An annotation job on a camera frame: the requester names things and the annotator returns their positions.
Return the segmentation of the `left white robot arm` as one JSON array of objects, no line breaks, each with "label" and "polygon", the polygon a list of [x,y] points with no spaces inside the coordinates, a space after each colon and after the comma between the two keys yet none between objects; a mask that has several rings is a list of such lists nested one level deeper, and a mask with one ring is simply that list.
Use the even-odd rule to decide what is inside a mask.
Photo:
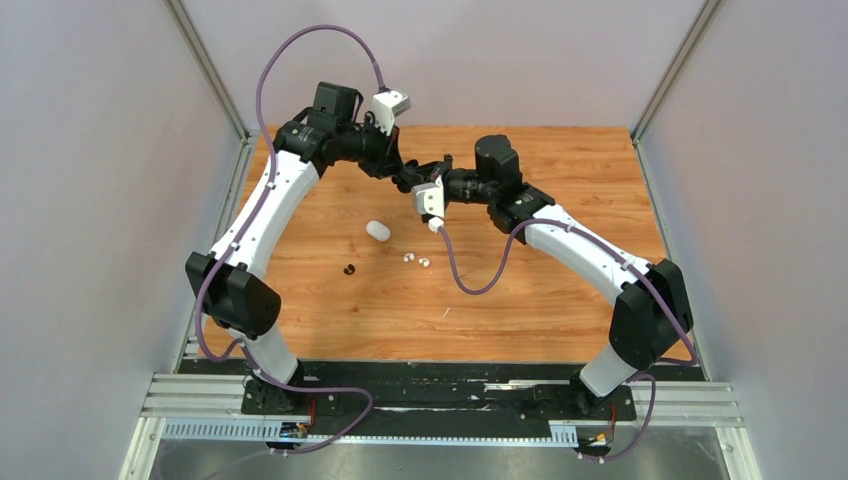
[{"label": "left white robot arm", "polygon": [[255,376],[269,383],[268,400],[283,413],[306,400],[300,361],[279,330],[281,296],[265,283],[270,259],[294,212],[325,171],[339,161],[377,179],[403,166],[397,118],[409,96],[382,87],[358,115],[362,94],[318,84],[312,104],[276,132],[262,175],[241,211],[207,253],[193,252],[185,270],[195,294],[195,320],[210,317],[245,351]]}]

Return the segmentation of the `black charging case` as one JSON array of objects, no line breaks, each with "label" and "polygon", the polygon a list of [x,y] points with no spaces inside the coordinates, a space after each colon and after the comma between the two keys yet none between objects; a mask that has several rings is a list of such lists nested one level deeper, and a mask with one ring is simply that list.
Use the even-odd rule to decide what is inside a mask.
[{"label": "black charging case", "polygon": [[402,168],[391,180],[400,193],[408,194],[419,183],[419,175],[414,170]]}]

